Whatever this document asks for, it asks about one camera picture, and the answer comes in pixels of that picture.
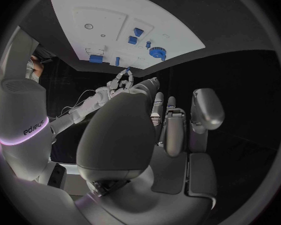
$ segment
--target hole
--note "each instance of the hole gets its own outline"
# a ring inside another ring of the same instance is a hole
[[[86,29],[93,29],[93,28],[94,28],[93,25],[91,25],[91,24],[89,24],[89,23],[85,24],[84,27],[85,27]]]

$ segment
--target wire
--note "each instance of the wire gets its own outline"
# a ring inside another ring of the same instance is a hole
[[[62,110],[61,110],[61,112],[60,112],[60,115],[59,116],[56,116],[56,117],[50,117],[50,116],[47,116],[49,119],[58,119],[58,118],[60,118],[62,115],[64,115],[64,114],[66,114],[68,111],[70,111],[71,109],[73,109],[73,108],[75,108],[75,107],[77,107],[79,104],[81,104],[81,103],[83,103],[86,99],[84,99],[83,101],[81,101],[81,102],[79,102],[79,100],[80,100],[80,98],[82,97],[82,95],[85,93],[85,92],[87,92],[87,91],[93,91],[93,92],[96,92],[95,90],[91,90],[91,89],[89,89],[89,90],[85,90],[81,95],[80,95],[80,97],[78,98],[78,100],[77,100],[77,102],[75,103],[75,105],[74,106],[65,106]],[[63,113],[63,110],[65,109],[65,108],[70,108],[69,110],[67,110],[67,111],[65,111],[64,113]]]

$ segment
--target white robot shell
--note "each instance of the white robot shell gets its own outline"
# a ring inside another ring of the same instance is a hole
[[[32,181],[46,167],[52,134],[46,115],[46,90],[31,79],[0,82],[0,143],[17,177]]]

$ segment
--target glowing light strip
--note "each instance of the glowing light strip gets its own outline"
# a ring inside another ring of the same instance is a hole
[[[32,138],[32,137],[35,136],[36,134],[38,134],[41,130],[43,130],[43,129],[47,126],[48,123],[49,123],[49,118],[47,117],[47,118],[46,118],[46,121],[44,122],[44,126],[41,127],[40,130],[38,130],[36,133],[32,134],[31,136],[29,136],[29,137],[27,137],[27,138],[25,138],[25,139],[23,139],[23,140],[21,140],[21,141],[17,141],[17,142],[6,142],[6,141],[2,141],[2,140],[0,139],[0,143],[1,143],[1,144],[4,144],[4,145],[8,145],[8,146],[21,144],[21,143],[27,141],[28,139]]]

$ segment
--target blue object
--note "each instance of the blue object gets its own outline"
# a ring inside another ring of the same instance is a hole
[[[135,36],[129,36],[128,43],[129,44],[137,44],[138,38]]]
[[[103,56],[90,55],[89,61],[91,63],[101,64],[103,62]]]
[[[118,56],[115,58],[115,65],[117,67],[120,65],[120,58]]]
[[[147,41],[145,47],[146,47],[147,49],[151,48],[151,42],[150,42],[150,41]]]
[[[134,34],[135,34],[135,36],[137,36],[137,37],[140,37],[142,34],[143,34],[143,30],[141,30],[141,29],[139,29],[139,28],[135,28],[134,29]]]
[[[152,47],[149,50],[149,54],[156,59],[161,59],[162,61],[166,60],[166,53],[167,51],[162,47]]]

